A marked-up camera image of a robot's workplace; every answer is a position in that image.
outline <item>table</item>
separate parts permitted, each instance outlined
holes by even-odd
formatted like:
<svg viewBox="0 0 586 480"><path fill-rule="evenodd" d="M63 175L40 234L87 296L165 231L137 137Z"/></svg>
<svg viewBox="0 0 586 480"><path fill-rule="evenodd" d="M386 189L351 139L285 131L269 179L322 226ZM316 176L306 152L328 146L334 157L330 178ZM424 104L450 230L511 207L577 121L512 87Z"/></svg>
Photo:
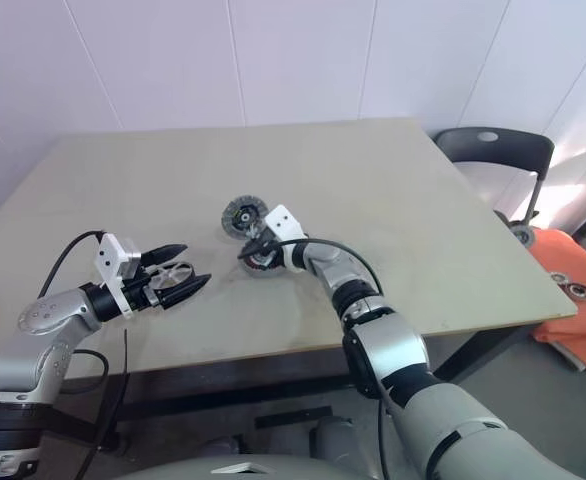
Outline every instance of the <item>table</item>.
<svg viewBox="0 0 586 480"><path fill-rule="evenodd" d="M53 261L104 228L142 250L189 245L212 280L168 311L109 322L82 343L148 371L326 348L341 332L309 275L254 279L220 214L242 194L286 205L313 236L343 241L377 270L391 304L426 335L534 324L575 313L546 272L412 119L66 137L0 208L0 345ZM95 244L52 292L98 280ZM72 362L69 377L95 375Z"/></svg>

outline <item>orange cloth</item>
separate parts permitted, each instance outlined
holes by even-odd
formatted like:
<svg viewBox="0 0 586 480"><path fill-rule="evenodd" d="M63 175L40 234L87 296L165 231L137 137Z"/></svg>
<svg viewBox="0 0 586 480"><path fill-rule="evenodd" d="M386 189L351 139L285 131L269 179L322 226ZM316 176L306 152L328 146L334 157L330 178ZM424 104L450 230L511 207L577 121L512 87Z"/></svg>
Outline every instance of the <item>orange cloth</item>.
<svg viewBox="0 0 586 480"><path fill-rule="evenodd" d="M586 250L559 230L536 230L536 241L529 251L549 272L567 274L572 282L586 285ZM586 300L574 300L574 317L552 320L533 332L538 342L557 341L586 365Z"/></svg>

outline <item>black cable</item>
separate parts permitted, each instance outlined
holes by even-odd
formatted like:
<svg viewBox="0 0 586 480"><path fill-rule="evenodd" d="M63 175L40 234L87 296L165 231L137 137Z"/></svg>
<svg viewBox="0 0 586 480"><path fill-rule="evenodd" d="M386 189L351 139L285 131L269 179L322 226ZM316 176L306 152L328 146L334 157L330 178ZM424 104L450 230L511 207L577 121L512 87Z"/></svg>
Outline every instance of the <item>black cable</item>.
<svg viewBox="0 0 586 480"><path fill-rule="evenodd" d="M380 452L380 464L382 465L382 478L389 480L389 469L386 465L386 452L384 451L384 401L380 399L377 407L377 448Z"/></svg>
<svg viewBox="0 0 586 480"><path fill-rule="evenodd" d="M104 235L104 233L105 233L104 230L89 230L88 232L84 232L83 234L75 237L71 241L71 243L69 243L66 246L66 248L62 251L60 256L57 258L57 260L53 264L53 267L51 267L51 271L49 272L48 277L46 277L46 280L44 281L44 285L42 285L42 288L40 289L40 293L38 294L37 298L42 298L44 295L46 295L46 292L48 292L49 287L51 286L51 282L53 281L53 278L55 278L57 271L60 269L60 265L62 265L62 262L64 261L66 256L69 254L69 252L71 250L73 250L73 247L75 247L75 245L80 243L86 237L91 237L93 235L95 235L95 238L97 238L97 241L99 243L102 241L102 235Z"/></svg>
<svg viewBox="0 0 586 480"><path fill-rule="evenodd" d="M250 257L251 255L255 255L256 253L259 253L259 252L262 252L265 250L266 251L275 250L276 248L284 247L286 245L297 245L299 243L319 243L321 245L330 245L332 247L339 248L340 250L344 250L346 253L357 258L360 261L360 263L362 265L364 265L366 270L369 272L369 275L371 275L371 278L375 282L375 288L377 288L378 293L380 295L384 295L384 290L382 289L382 284L380 283L380 280L377 278L377 275L375 274L373 267L371 267L371 265L369 265L369 263L366 260L364 260L364 258L359 253L357 253L355 250L347 247L346 245L344 245L340 242L334 242L333 240L324 240L322 238L296 238L294 240L286 240L284 242L271 243L271 244L267 244L263 247L255 248L253 250L250 250L248 252L245 252L245 253L238 255L237 258L239 260L242 260L243 258Z"/></svg>
<svg viewBox="0 0 586 480"><path fill-rule="evenodd" d="M120 385L120 391L118 392L116 401L113 402L113 404L111 405L111 411L109 412L108 415L106 415L104 417L104 422L102 423L102 425L100 425L99 430L98 430L97 434L95 435L95 440L93 441L93 444L91 445L91 449L86 454L86 457L84 457L84 461L82 462L82 465L80 466L80 469L78 470L77 475L75 475L75 480L82 480L82 478L84 478L84 475L86 474L89 467L91 466L91 462L93 461L93 458L95 457L95 454L97 453L98 448L100 447L100 445L104 441L106 434L108 433L109 429L111 428L111 425L113 424L113 421L115 420L115 416L117 414L118 409L120 408L120 405L122 405L122 401L124 400L124 395L126 394L126 388L129 384L128 358L129 358L128 332L126 329L124 329L124 368L122 369L122 383Z"/></svg>
<svg viewBox="0 0 586 480"><path fill-rule="evenodd" d="M85 348L80 348L77 350L73 350L73 355L75 355L76 353L84 354L84 355L91 355L91 356L97 358L100 362L102 362L102 375L100 375L100 378L97 381L91 383L90 385L86 385L84 387L60 389L60 393L64 394L64 395L80 395L82 393L92 392L93 390L100 388L100 386L104 383L104 381L106 380L106 378L109 375L109 361L100 352L96 352L95 350L88 350Z"/></svg>

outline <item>chair backrest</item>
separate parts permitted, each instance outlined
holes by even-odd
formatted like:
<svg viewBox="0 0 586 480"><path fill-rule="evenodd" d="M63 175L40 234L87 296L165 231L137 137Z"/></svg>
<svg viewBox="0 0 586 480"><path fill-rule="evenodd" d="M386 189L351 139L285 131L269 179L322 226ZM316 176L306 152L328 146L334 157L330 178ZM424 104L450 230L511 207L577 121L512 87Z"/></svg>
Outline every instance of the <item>chair backrest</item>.
<svg viewBox="0 0 586 480"><path fill-rule="evenodd" d="M444 130L435 143L452 162L487 162L536 172L546 178L555 145L543 135L506 128L463 127Z"/></svg>

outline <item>gray floor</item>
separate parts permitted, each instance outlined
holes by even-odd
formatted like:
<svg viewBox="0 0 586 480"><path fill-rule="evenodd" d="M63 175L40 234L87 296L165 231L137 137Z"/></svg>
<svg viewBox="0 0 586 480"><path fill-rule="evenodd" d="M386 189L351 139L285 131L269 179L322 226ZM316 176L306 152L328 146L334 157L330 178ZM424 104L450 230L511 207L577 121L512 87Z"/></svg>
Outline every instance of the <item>gray floor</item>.
<svg viewBox="0 0 586 480"><path fill-rule="evenodd" d="M434 365L457 348L463 336L428 339ZM574 372L557 353L532 340L512 347L462 384L544 455L586 478L586 373ZM377 458L376 403L355 391L264 402L123 424L132 440L120 457L98 454L85 478L109 479L197 454L206 440L243 434L255 453L308 455L311 423L255 430L256 416L330 405L353 419L364 445ZM386 450L393 479L417 478L386 424ZM47 438L35 478L73 475L85 449Z"/></svg>

